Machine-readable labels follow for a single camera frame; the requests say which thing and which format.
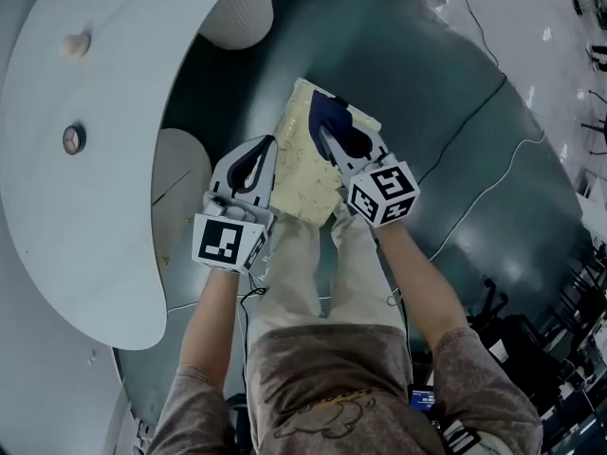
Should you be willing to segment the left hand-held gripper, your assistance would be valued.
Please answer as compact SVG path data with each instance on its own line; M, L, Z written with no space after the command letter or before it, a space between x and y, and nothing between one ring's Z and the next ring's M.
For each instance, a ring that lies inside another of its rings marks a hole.
M203 211L194 217L193 261L235 273L252 269L276 219L260 207L269 204L277 156L275 137L258 136L217 162Z

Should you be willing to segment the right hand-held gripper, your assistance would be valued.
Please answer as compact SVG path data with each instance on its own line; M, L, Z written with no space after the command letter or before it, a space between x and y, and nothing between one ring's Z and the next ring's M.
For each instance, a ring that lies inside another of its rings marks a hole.
M352 127L339 131L326 126L319 129L327 158L341 172L346 205L373 228L399 221L409 214L420 194L413 173L405 161L399 161L392 153L386 154L387 147L379 132L354 127L353 133L353 158L369 161L359 171L349 166Z

